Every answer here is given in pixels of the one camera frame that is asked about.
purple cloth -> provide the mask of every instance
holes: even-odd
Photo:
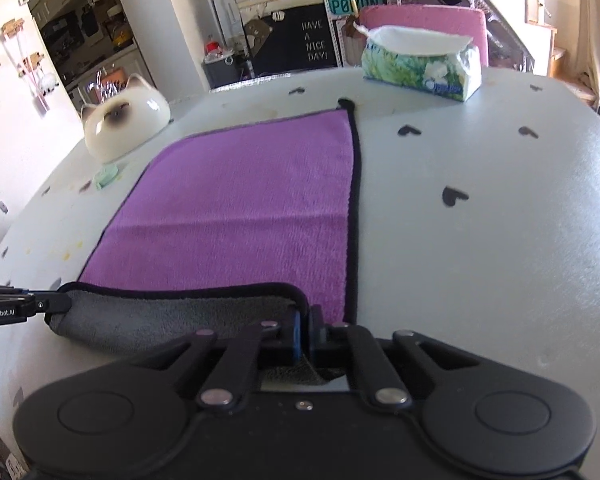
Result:
[[[163,291],[285,282],[340,321],[353,161],[341,109],[176,142],[151,162],[80,280]]]

silver bolt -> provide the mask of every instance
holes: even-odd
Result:
[[[382,388],[376,391],[376,400],[380,404],[404,404],[409,396],[400,388]]]
[[[298,400],[296,402],[296,410],[301,412],[310,412],[314,408],[314,404],[310,400]]]
[[[234,400],[234,396],[227,390],[213,388],[211,390],[207,390],[206,392],[202,392],[202,395],[200,395],[200,400],[202,400],[202,402],[208,406],[226,406],[232,400]]]

tabletop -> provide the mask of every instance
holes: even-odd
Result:
[[[185,100],[104,190],[81,190],[99,167],[78,143],[0,245],[0,284],[76,280],[172,142],[341,97],[356,104],[362,151],[358,322],[376,336],[416,330],[574,388],[598,418],[584,473],[600,479],[600,118],[553,79],[484,69],[482,87],[456,103],[333,69]],[[399,135],[404,126],[421,134]],[[448,206],[447,187],[468,200]],[[25,396],[112,359],[39,318],[0,327],[0,434],[12,447]]]

green sign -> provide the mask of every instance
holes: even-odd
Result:
[[[327,0],[329,3],[329,9],[332,14],[336,16],[347,16],[353,13],[353,6],[351,5],[352,0]],[[355,0],[358,10],[369,5],[382,5],[384,0]]]

green floral tissue packaging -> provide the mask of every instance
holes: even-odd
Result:
[[[365,76],[466,101],[480,88],[480,52],[470,36],[385,25],[356,28],[366,36]]]

